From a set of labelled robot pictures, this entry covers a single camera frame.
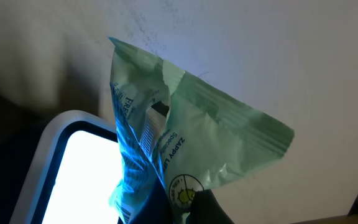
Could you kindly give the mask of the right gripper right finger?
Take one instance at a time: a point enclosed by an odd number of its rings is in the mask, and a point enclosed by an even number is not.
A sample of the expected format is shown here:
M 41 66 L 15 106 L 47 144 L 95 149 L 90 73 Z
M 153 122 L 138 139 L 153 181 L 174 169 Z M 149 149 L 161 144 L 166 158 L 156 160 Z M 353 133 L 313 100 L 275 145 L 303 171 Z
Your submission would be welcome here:
M 211 190 L 195 193 L 186 224 L 233 224 Z

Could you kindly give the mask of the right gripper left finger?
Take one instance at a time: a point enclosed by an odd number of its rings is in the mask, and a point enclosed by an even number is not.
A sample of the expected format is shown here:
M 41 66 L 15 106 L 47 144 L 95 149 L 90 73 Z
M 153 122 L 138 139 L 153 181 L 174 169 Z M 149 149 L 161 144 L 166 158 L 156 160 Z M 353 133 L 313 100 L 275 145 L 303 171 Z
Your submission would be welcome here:
M 172 224 L 173 216 L 169 199 L 160 180 L 154 183 L 150 195 L 140 212 L 130 224 Z

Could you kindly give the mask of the teal white snack pouch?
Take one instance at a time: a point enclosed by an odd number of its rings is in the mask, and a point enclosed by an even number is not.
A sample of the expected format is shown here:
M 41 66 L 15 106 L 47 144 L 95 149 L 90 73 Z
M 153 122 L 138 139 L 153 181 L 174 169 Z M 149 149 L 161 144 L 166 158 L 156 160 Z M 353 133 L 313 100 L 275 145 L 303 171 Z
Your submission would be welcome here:
M 111 195 L 124 223 L 145 219 L 161 185 L 185 223 L 198 192 L 281 159 L 295 136 L 281 121 L 168 60 L 112 39 L 110 86 L 123 176 Z

